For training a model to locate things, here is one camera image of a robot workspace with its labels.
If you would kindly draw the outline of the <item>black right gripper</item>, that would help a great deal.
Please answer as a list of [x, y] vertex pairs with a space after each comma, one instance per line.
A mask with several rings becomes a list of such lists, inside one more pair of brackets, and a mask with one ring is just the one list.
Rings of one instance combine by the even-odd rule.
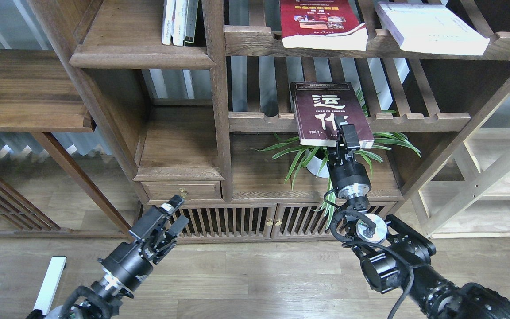
[[346, 200], [351, 208], [366, 209], [370, 202], [367, 193], [371, 182], [366, 168], [354, 158], [360, 150], [356, 128], [352, 124], [341, 125], [337, 130], [336, 147], [328, 147], [328, 171], [336, 198]]

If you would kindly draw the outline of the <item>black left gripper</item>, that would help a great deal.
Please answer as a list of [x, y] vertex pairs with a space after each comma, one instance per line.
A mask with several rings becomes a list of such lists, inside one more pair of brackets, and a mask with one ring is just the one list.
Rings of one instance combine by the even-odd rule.
[[[183, 202], [182, 197], [175, 195], [160, 207], [152, 206], [129, 229], [135, 241], [122, 242], [107, 258], [98, 259], [105, 275], [97, 282], [97, 295], [134, 298], [135, 290], [152, 272], [152, 265], [157, 265], [174, 248], [178, 235], [190, 222], [180, 216], [170, 228], [164, 227]], [[156, 230], [158, 227], [163, 227], [162, 232]]]

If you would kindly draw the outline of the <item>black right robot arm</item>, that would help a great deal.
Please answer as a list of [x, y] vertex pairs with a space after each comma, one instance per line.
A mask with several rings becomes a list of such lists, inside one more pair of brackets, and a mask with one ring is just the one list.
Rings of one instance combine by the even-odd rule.
[[340, 122], [334, 147], [328, 148], [328, 171], [338, 206], [329, 223], [330, 232], [359, 258], [371, 289], [387, 293], [403, 290], [389, 313], [393, 318], [405, 297], [417, 303], [429, 319], [510, 319], [510, 300], [480, 284], [459, 288], [431, 265], [435, 245], [390, 214], [369, 214], [367, 192], [371, 187], [365, 167], [354, 158], [359, 141], [353, 125]]

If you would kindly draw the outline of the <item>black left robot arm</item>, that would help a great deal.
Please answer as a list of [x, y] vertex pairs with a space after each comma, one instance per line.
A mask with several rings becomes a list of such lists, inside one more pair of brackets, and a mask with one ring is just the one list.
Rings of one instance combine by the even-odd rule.
[[31, 311], [29, 319], [109, 319], [119, 314], [122, 297], [134, 298], [135, 290], [176, 245], [179, 233], [188, 224], [180, 216], [170, 227], [170, 219], [184, 200], [173, 196], [160, 207], [152, 206], [129, 230], [134, 241], [122, 242], [99, 263], [105, 272], [91, 287], [79, 286], [63, 305], [44, 314]]

